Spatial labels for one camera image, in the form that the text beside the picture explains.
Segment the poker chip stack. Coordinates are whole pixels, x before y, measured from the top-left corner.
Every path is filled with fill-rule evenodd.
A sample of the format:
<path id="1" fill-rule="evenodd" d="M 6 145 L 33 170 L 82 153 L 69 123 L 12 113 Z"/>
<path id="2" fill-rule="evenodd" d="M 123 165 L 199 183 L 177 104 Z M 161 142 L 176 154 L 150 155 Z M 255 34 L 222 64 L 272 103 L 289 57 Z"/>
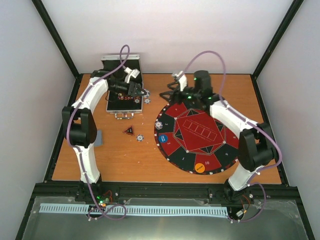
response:
<path id="1" fill-rule="evenodd" d="M 163 128 L 163 123 L 161 121 L 156 121 L 154 126 L 157 130 L 161 130 Z"/>

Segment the blue small blind button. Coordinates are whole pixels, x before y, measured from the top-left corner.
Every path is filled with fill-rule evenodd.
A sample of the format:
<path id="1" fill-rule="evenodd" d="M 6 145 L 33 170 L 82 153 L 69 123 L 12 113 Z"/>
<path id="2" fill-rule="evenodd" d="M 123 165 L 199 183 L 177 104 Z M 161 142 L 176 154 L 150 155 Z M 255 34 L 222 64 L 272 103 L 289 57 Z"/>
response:
<path id="1" fill-rule="evenodd" d="M 160 143 L 167 143 L 169 140 L 168 136 L 166 134 L 160 134 L 159 137 L 158 137 L 158 141 Z"/>

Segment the orange big blind button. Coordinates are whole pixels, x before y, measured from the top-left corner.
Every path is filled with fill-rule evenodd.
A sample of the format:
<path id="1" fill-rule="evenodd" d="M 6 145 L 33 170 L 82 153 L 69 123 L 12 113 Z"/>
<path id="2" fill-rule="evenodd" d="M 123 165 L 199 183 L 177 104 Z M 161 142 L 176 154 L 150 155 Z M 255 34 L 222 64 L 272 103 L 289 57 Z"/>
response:
<path id="1" fill-rule="evenodd" d="M 202 174 L 205 172 L 205 165 L 203 163 L 196 163 L 194 169 L 197 173 Z"/>

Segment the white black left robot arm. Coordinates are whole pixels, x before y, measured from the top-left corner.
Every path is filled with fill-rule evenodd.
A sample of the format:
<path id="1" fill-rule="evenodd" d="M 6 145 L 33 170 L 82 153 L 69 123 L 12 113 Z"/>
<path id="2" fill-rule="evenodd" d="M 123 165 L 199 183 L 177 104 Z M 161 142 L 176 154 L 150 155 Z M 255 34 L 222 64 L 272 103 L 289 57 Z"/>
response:
<path id="1" fill-rule="evenodd" d="M 147 95 L 147 91 L 140 83 L 131 80 L 139 76 L 138 69 L 126 67 L 124 80 L 112 77 L 113 73 L 113 71 L 94 71 L 80 97 L 71 106 L 65 106 L 61 113 L 64 137 L 76 154 L 81 173 L 80 180 L 91 184 L 86 190 L 86 195 L 95 202 L 101 200 L 104 195 L 104 188 L 96 184 L 101 174 L 94 151 L 94 143 L 98 134 L 93 117 L 95 108 L 101 97 L 107 92 L 133 98 Z"/>

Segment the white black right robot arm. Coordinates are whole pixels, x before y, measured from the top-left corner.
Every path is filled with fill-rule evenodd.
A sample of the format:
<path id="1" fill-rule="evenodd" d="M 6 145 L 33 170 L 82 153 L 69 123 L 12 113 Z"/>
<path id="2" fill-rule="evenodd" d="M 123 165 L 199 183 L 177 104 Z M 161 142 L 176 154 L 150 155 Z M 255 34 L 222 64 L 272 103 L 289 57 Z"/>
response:
<path id="1" fill-rule="evenodd" d="M 208 71 L 194 73 L 194 86 L 183 73 L 173 78 L 160 93 L 167 105 L 154 123 L 157 147 L 168 162 L 191 174 L 214 175 L 236 166 L 222 194 L 230 203 L 239 201 L 252 178 L 278 155 L 271 127 L 232 109 L 214 93 Z"/>

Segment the red dice row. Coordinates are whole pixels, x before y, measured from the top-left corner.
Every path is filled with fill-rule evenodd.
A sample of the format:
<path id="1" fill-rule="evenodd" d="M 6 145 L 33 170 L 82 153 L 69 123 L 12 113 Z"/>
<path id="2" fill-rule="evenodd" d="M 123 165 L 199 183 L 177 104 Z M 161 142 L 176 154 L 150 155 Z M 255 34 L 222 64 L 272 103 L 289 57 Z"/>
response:
<path id="1" fill-rule="evenodd" d="M 118 99 L 119 101 L 131 101 L 131 100 L 134 99 L 134 97 L 132 97 L 132 96 L 127 96 L 127 95 L 118 95 L 118 96 L 117 96 L 117 99 Z"/>

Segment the aluminium poker chip case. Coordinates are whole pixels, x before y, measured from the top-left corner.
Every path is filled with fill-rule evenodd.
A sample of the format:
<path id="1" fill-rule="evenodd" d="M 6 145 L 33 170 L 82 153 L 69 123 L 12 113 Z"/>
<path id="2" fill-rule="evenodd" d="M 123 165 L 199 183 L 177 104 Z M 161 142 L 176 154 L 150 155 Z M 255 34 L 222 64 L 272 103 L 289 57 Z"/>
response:
<path id="1" fill-rule="evenodd" d="M 101 58 L 101 62 L 103 70 L 110 72 L 120 65 L 120 56 L 115 54 L 104 55 Z M 140 55 L 129 55 L 124 66 L 131 70 L 137 69 L 141 71 Z M 106 100 L 106 112 L 114 114 L 115 118 L 118 120 L 132 119 L 134 114 L 140 114 L 143 112 L 143 100 L 140 96 L 132 97 L 122 93 L 109 92 Z"/>

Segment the round red black poker mat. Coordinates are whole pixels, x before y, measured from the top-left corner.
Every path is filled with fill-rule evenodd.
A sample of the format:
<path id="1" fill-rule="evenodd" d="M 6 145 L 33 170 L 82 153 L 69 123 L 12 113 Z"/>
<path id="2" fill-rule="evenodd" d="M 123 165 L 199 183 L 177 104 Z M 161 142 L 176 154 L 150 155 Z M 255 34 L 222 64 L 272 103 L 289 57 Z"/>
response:
<path id="1" fill-rule="evenodd" d="M 218 174 L 238 161 L 238 136 L 194 103 L 167 104 L 156 121 L 163 124 L 160 130 L 154 127 L 158 149 L 168 162 L 185 172 Z M 162 134 L 168 136 L 168 142 L 159 142 Z M 197 163 L 205 165 L 203 173 L 195 171 Z"/>

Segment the grey card deck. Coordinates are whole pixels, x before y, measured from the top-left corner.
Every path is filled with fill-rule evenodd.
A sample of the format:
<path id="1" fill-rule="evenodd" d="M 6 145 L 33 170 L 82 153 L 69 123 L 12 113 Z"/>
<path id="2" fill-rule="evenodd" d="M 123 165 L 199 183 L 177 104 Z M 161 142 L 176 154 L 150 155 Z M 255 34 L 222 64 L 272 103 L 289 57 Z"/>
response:
<path id="1" fill-rule="evenodd" d="M 100 129 L 97 130 L 97 135 L 96 135 L 96 139 L 94 142 L 94 146 L 95 147 L 100 147 L 103 145 L 103 134 L 102 131 Z"/>

